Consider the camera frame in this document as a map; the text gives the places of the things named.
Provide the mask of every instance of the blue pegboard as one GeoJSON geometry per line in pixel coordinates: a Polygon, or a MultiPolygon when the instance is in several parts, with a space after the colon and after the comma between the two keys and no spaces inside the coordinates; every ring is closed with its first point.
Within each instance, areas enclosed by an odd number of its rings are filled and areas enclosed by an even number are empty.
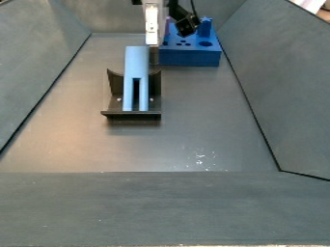
{"type": "Polygon", "coordinates": [[[174,23],[169,23],[169,34],[159,47],[161,65],[218,67],[222,47],[212,26],[212,18],[202,19],[197,34],[182,38],[174,23]]]}

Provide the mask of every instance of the gray wall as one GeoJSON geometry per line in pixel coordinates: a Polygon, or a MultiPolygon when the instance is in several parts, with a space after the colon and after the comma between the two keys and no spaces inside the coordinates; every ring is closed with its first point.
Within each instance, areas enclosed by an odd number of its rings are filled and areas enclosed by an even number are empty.
{"type": "MultiPolygon", "coordinates": [[[[130,0],[61,0],[95,33],[143,33],[145,20],[141,6],[130,0]]],[[[216,28],[221,27],[246,0],[196,0],[201,16],[214,17],[216,28]]],[[[181,0],[192,10],[189,0],[181,0]]]]}
{"type": "Polygon", "coordinates": [[[0,150],[90,33],[57,0],[2,4],[0,150]]]}
{"type": "Polygon", "coordinates": [[[330,178],[329,23],[248,0],[220,34],[281,169],[330,178]]]}

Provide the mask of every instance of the black stand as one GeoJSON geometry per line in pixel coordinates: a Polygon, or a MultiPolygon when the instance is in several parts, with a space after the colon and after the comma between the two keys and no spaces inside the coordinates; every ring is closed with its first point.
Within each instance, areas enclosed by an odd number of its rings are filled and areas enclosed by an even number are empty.
{"type": "Polygon", "coordinates": [[[139,111],[139,94],[138,88],[134,88],[134,105],[133,111],[123,111],[123,98],[125,98],[125,76],[115,73],[110,69],[109,82],[111,89],[111,100],[109,110],[102,111],[101,114],[109,119],[117,121],[158,121],[162,118],[162,72],[154,72],[149,77],[149,92],[150,92],[150,107],[149,111],[139,111]]]}

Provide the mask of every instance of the black metal bracket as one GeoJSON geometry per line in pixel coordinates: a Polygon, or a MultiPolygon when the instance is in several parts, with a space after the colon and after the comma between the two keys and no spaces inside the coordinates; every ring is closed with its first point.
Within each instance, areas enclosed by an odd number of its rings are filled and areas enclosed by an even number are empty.
{"type": "Polygon", "coordinates": [[[101,114],[111,120],[135,121],[155,120],[162,118],[162,71],[157,71],[149,76],[150,107],[149,111],[139,111],[138,93],[134,94],[133,111],[123,111],[125,96],[125,76],[110,69],[107,70],[111,89],[111,99],[109,110],[101,114]]]}

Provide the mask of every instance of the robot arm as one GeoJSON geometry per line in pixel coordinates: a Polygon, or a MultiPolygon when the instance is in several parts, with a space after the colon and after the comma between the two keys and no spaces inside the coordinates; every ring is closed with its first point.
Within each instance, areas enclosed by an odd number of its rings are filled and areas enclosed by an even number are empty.
{"type": "Polygon", "coordinates": [[[146,43],[159,45],[166,33],[166,18],[170,15],[177,21],[176,26],[182,37],[193,35],[201,25],[194,0],[194,13],[188,12],[178,4],[178,0],[131,0],[133,5],[143,5],[146,17],[146,43]]]}

